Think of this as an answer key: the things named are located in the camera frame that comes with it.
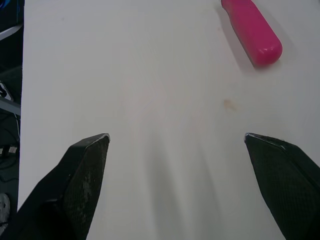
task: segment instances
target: white table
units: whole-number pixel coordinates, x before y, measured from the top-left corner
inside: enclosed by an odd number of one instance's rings
[[[218,0],[26,1],[19,206],[71,144],[107,132],[88,240],[283,240],[243,137],[320,163],[320,4],[255,3],[283,44],[263,70]]]

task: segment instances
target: white cable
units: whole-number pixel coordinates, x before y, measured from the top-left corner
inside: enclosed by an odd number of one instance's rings
[[[16,121],[16,127],[17,127],[17,132],[18,132],[18,136],[20,139],[20,130],[19,130],[19,121],[18,121],[18,116],[15,114],[15,121]]]

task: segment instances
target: pink plastic handle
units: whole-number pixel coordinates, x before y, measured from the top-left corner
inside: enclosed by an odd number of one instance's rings
[[[282,44],[251,0],[221,0],[246,53],[256,66],[275,63]]]

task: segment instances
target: pink handle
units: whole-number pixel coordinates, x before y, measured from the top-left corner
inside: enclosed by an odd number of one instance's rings
[[[221,0],[245,51],[256,66],[276,62],[282,44],[251,0]]]

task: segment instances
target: brown stain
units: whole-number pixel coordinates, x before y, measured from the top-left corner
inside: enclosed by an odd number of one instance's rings
[[[231,101],[230,99],[225,99],[223,101],[223,106],[225,109],[230,109],[232,111],[237,111],[237,107],[235,105],[235,103],[233,101]]]

